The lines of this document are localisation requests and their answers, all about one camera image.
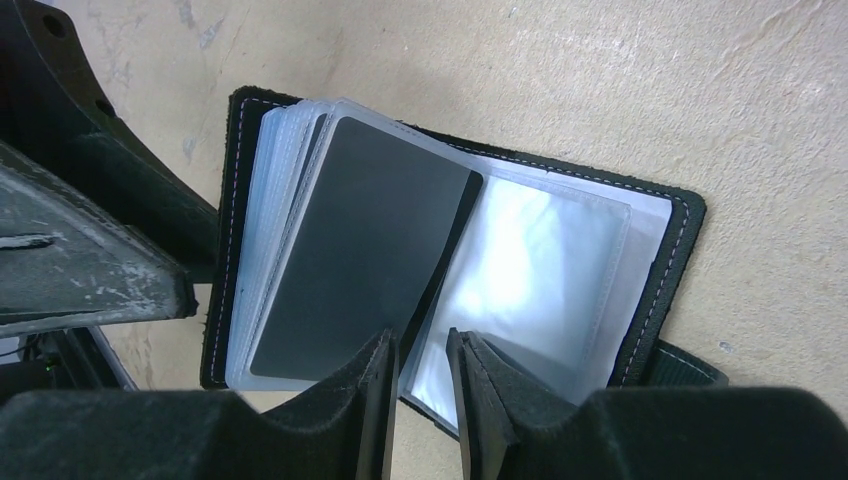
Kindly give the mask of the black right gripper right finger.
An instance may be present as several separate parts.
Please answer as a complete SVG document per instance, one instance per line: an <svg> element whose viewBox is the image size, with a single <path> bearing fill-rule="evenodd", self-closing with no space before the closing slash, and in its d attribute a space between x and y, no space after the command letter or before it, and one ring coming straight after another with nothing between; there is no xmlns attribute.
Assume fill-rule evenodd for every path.
<svg viewBox="0 0 848 480"><path fill-rule="evenodd" d="M472 332L446 346L469 479L843 479L847 429L792 388L602 389L573 405Z"/></svg>

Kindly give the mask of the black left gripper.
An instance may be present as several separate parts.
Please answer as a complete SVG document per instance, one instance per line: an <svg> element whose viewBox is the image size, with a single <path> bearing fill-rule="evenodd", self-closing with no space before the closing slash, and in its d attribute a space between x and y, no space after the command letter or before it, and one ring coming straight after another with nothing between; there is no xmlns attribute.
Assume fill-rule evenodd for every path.
<svg viewBox="0 0 848 480"><path fill-rule="evenodd" d="M178 263L211 281L217 212L118 116L58 8L1 4L1 138L36 162L1 146L2 336L195 315Z"/></svg>

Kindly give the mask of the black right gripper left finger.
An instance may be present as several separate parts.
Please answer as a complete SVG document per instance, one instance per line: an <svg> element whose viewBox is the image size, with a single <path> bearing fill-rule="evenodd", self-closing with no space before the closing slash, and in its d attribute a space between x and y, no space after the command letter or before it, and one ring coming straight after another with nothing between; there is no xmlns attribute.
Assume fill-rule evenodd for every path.
<svg viewBox="0 0 848 480"><path fill-rule="evenodd" d="M259 412L227 391L32 391L1 410L5 479L385 479L397 345Z"/></svg>

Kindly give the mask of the dark grey credit card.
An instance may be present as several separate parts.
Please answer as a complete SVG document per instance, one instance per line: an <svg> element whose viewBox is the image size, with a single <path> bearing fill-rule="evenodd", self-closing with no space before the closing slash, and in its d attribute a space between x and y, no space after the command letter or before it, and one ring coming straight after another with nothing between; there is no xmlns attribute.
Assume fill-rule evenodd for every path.
<svg viewBox="0 0 848 480"><path fill-rule="evenodd" d="M340 119L250 372L318 381L374 334L402 334L481 186L463 165Z"/></svg>

